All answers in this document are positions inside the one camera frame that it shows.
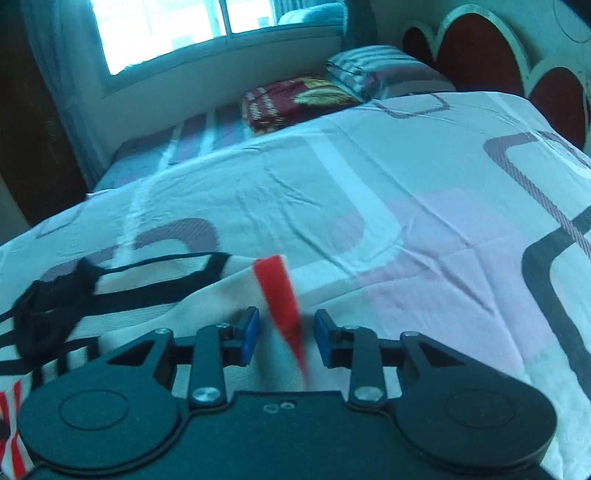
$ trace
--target bedsheet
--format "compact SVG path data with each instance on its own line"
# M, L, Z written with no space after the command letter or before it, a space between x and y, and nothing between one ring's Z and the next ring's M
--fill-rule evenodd
M41 223L0 248L0 312L81 257L113 267L185 252L281 254L307 332L306 388L348 387L346 371L322 367L316 309L383 338L416 330L541 390L559 419L544 466L584 480L590 165L515 96L376 101L180 163ZM13 354L0 349L2 360ZM282 368L291 366L274 364L267 388L293 387ZM230 390L260 387L240 375ZM396 374L386 375L397 396Z
M124 143L93 192L116 189L187 160L252 138L240 103L232 103Z

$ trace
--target metal bolt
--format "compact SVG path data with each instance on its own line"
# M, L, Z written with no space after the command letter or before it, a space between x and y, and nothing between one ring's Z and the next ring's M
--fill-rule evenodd
M220 396L222 392L220 392L215 387L201 387L196 388L193 390L193 400L199 403L214 403Z
M283 410L293 410L296 407L295 402L285 401L279 405Z
M353 395L357 400L377 403L384 396L384 392L378 387L359 387Z
M276 403L269 403L262 408L267 413L278 413L279 412L279 405Z

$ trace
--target red headboard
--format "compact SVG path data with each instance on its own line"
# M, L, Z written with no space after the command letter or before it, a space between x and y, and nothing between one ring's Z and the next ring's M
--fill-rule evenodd
M405 31L402 47L439 70L458 91L528 98L559 134L584 148L583 69L566 59L545 59L530 69L517 36L490 11L476 5L459 7L446 17L437 35L414 22Z

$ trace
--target curtain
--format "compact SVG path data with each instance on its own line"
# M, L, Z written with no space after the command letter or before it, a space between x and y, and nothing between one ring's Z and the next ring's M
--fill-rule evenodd
M345 0L347 17L343 49L365 47L378 43L378 26L370 0Z
M20 5L33 56L55 103L82 177L91 190L106 171L109 159L78 103L63 35L63 8L68 1L20 0Z

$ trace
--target red fabric strip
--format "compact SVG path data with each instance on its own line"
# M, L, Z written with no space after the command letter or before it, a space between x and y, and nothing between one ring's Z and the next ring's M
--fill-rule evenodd
M254 264L254 271L267 305L269 305L271 318L293 352L304 380L306 380L307 371L304 361L300 312L281 257L276 255L257 260Z
M17 480L22 478L27 473L25 469L25 464L22 461L21 451L18 449L18 433L12 437L12 442L10 444L10 450L12 453L12 469L14 470L14 478Z
M19 380L13 386L14 392L14 409L15 415L17 414L18 410L21 408L21 381ZM18 448L18 432L15 432L17 426L10 425L11 434L14 435L12 437L12 442L10 445L10 450L12 453L12 469L14 470L14 477L19 479L25 476L27 470L25 469L25 464L22 461L21 451Z
M8 416L8 402L6 400L6 394L4 392L0 392L0 412L2 413L2 418L7 425L10 425L10 417ZM4 458L4 452L6 451L6 440L0 442L0 463Z

